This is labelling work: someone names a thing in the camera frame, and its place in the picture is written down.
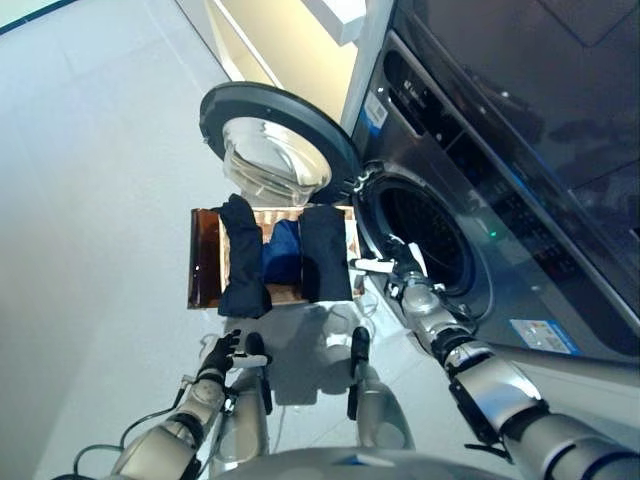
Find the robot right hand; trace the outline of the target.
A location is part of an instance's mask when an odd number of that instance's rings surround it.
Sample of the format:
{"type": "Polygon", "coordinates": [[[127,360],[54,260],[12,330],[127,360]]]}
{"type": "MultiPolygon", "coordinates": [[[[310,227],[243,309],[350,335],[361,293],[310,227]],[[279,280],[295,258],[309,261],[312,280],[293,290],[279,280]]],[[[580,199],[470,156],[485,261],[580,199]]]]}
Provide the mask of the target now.
{"type": "Polygon", "coordinates": [[[412,276],[418,279],[428,277],[424,257],[415,242],[407,243],[390,235],[383,242],[383,250],[381,257],[352,259],[349,267],[367,273],[385,274],[401,283],[406,283],[412,276]]]}

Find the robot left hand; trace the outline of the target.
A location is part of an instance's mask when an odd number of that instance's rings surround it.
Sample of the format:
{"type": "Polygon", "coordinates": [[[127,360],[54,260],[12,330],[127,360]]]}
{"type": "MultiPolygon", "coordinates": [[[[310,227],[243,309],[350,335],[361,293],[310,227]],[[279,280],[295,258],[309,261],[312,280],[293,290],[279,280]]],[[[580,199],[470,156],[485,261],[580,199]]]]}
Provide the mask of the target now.
{"type": "Polygon", "coordinates": [[[234,329],[213,343],[213,347],[204,356],[196,374],[196,380],[208,379],[223,385],[226,374],[234,369],[267,367],[272,359],[266,353],[238,352],[241,331],[234,329]]]}

